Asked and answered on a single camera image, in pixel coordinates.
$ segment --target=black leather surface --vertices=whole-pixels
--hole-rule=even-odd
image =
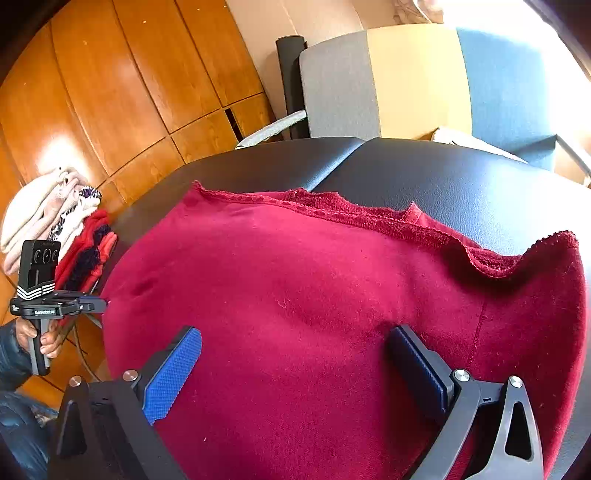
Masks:
[[[401,209],[415,201],[430,216],[507,255],[522,254],[540,238],[571,230],[580,242],[586,277],[591,278],[591,191],[545,170],[469,148],[376,138],[315,188],[328,190],[361,205]],[[587,360],[550,479],[563,477],[590,434]]]
[[[411,140],[374,139],[359,147],[361,143],[330,138],[276,142],[182,167],[113,225],[120,243],[103,278],[128,246],[180,200],[193,180],[209,189],[234,192],[299,186],[317,192],[335,190],[355,203],[395,209],[415,201],[432,217],[502,254],[521,254],[536,240],[568,229],[579,238],[586,274],[591,275],[588,189],[478,150]],[[586,368],[552,480],[563,477],[589,433],[591,372]]]
[[[207,189],[238,193],[298,187],[311,190],[362,143],[358,138],[271,142],[214,155],[179,168],[127,208],[112,225],[119,239],[97,291],[129,246],[180,201],[194,180]]]

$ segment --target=red cloth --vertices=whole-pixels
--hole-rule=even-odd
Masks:
[[[92,236],[95,230],[101,225],[106,225],[109,222],[109,217],[105,210],[96,210],[89,217],[84,219],[84,228],[82,233],[78,235],[72,245],[57,264],[56,267],[56,290],[60,290],[66,284],[68,277],[76,266],[76,259],[78,254],[95,244]]]
[[[103,274],[103,265],[105,265],[105,262],[109,259],[111,255],[111,250],[113,249],[113,246],[116,244],[116,242],[117,235],[115,235],[114,232],[107,233],[100,241],[98,246],[100,263],[92,269],[92,271],[88,275],[88,278],[82,284],[80,291],[88,293],[90,289],[95,285],[95,282]]]
[[[155,424],[192,479],[402,478],[438,428],[385,353],[400,323],[451,368],[524,379],[547,475],[584,361],[570,232],[503,257],[414,204],[364,208],[334,193],[195,184],[118,262],[103,296],[114,376],[182,325],[202,332],[201,358]]]

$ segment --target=blue panel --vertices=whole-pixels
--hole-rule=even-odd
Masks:
[[[201,332],[191,328],[146,387],[144,415],[150,425],[168,414],[201,355],[201,347]]]
[[[553,170],[555,132],[540,52],[486,32],[458,28],[457,34],[470,88],[472,135]]]

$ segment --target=camera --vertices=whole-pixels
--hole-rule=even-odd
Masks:
[[[26,240],[22,243],[17,296],[32,300],[51,293],[56,285],[56,267],[61,244],[49,240]]]

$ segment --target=wooden cabinet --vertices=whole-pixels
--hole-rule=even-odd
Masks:
[[[174,0],[115,0],[146,87],[169,132],[219,109]]]
[[[51,21],[57,62],[109,175],[166,135],[111,0],[72,0]]]
[[[227,152],[238,143],[226,112],[223,110],[175,132],[173,140],[187,163],[216,153]]]
[[[258,73],[224,0],[177,0],[217,94],[226,106],[261,93]]]
[[[185,163],[233,149],[274,120],[223,0],[70,0],[0,85],[0,215],[25,183],[72,166],[115,219]],[[0,274],[0,320],[16,275]],[[82,349],[104,365],[100,329]],[[57,408],[82,367],[72,336],[21,391]]]

